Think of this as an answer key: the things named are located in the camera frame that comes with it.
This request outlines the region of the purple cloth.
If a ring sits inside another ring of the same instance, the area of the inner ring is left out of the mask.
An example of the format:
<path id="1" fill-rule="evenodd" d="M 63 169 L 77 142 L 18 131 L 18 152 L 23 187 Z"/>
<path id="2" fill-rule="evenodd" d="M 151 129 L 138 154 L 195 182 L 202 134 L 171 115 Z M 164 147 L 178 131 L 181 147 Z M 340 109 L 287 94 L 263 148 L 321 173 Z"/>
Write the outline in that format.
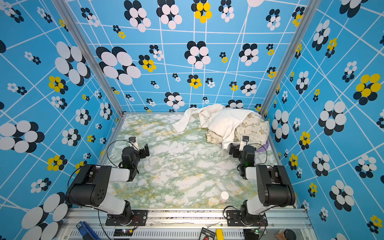
<path id="1" fill-rule="evenodd" d="M 258 152 L 258 153 L 262 153 L 262 152 L 267 151 L 269 148 L 270 148 L 270 141 L 267 140 L 267 142 L 266 142 L 262 147 L 260 147 L 259 149 L 257 149 L 256 152 Z"/>

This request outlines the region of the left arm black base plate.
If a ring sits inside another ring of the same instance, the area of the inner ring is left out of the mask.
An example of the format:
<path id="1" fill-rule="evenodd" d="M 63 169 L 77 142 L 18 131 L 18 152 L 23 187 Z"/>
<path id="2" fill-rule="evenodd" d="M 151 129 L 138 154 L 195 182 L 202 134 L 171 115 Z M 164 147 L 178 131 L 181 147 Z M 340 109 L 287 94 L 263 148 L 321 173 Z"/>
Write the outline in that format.
<path id="1" fill-rule="evenodd" d="M 131 210 L 121 215 L 107 215 L 106 226 L 145 226 L 148 219 L 148 210 Z"/>

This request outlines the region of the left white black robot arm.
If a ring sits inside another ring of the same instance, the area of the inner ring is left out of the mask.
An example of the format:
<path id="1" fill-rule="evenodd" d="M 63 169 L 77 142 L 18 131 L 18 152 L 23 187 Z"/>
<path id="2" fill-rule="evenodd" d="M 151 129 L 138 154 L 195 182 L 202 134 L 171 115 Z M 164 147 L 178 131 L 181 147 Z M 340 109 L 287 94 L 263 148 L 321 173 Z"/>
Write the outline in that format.
<path id="1" fill-rule="evenodd" d="M 102 211 L 118 225 L 128 225 L 134 219 L 131 204 L 108 193 L 110 183 L 126 183 L 139 173 L 140 151 L 135 146 L 122 151 L 122 162 L 118 167 L 85 165 L 68 185 L 66 201 L 78 207 L 89 207 Z"/>

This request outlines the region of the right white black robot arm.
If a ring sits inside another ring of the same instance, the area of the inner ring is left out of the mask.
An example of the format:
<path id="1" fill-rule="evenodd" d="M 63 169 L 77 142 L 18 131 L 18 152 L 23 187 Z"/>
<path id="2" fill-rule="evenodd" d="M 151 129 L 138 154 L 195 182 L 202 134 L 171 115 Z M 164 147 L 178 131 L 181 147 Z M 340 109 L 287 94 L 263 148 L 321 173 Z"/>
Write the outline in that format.
<path id="1" fill-rule="evenodd" d="M 296 197 L 285 167 L 256 163 L 253 144 L 243 147 L 231 144 L 229 154 L 238 158 L 238 171 L 245 180 L 255 181 L 258 195 L 241 205 L 240 219 L 245 226 L 267 226 L 266 212 L 273 208 L 294 206 Z"/>

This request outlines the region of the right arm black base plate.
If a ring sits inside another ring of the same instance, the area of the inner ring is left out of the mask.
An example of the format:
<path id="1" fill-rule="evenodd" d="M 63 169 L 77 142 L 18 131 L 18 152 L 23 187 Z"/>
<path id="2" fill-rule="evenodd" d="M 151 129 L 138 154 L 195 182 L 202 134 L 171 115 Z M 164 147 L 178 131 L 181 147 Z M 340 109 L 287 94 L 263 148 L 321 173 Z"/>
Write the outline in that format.
<path id="1" fill-rule="evenodd" d="M 261 228 L 268 226 L 266 215 L 249 215 L 248 213 L 242 215 L 238 210 L 225 210 L 223 217 L 229 227 Z"/>

